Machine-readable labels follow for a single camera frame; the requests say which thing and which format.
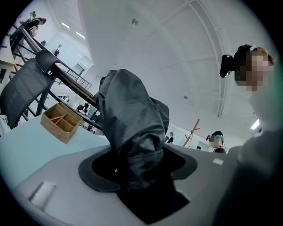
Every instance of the chair backrest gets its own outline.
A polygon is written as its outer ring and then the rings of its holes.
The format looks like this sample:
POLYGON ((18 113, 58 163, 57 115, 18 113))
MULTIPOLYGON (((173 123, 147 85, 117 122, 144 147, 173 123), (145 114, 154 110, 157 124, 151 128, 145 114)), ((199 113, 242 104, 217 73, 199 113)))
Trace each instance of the chair backrest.
POLYGON ((0 96, 1 114, 6 115, 11 129, 17 126, 27 107, 51 84, 35 58, 29 59, 3 89, 0 96))

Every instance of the cardboard box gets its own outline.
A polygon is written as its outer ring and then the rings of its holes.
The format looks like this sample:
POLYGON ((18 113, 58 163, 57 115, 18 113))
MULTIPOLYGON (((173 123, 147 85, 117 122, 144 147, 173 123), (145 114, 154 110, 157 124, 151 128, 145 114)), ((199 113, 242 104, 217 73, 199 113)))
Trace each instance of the cardboard box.
POLYGON ((67 143, 76 132, 82 120, 80 116, 65 104, 58 103, 42 114, 40 124, 60 141, 67 143))

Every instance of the sticker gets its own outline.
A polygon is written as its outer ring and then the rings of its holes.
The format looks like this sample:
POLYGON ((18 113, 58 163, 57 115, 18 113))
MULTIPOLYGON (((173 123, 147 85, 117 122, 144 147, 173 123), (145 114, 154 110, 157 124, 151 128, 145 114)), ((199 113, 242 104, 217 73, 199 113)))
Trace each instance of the sticker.
POLYGON ((221 165, 221 166, 222 166, 223 162, 224 162, 223 160, 218 159, 218 158, 216 158, 215 160, 213 160, 213 163, 216 163, 216 164, 221 165))

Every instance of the gray plastic base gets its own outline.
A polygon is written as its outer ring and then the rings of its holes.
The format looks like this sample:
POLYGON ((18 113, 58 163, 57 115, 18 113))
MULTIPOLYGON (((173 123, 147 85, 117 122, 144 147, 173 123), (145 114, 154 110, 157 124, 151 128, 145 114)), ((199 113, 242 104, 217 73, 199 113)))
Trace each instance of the gray plastic base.
MULTIPOLYGON (((41 211, 41 217, 46 213, 46 217, 51 216, 75 226, 145 225, 120 201, 116 193, 97 192, 87 186, 79 176, 79 164, 87 157, 108 147, 108 145, 97 147, 53 159, 27 178, 16 189, 16 193, 28 198, 41 182, 50 181, 56 184, 56 188, 44 212, 41 211)), ((228 154, 166 145, 169 150, 172 147, 194 157, 198 162, 197 169, 188 178, 174 181, 176 189, 191 202, 152 225, 212 225, 219 202, 236 167, 240 147, 231 148, 228 154)), ((35 206, 34 211, 29 209, 29 213, 38 219, 38 209, 35 206)))

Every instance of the light blue surface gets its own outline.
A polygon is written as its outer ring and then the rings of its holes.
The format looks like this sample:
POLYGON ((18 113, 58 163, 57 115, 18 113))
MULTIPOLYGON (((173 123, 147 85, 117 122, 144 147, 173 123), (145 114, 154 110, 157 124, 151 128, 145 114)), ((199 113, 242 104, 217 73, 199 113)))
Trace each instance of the light blue surface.
POLYGON ((0 173, 10 189, 58 156, 109 144, 82 127, 64 144, 40 120, 41 115, 0 137, 0 173))

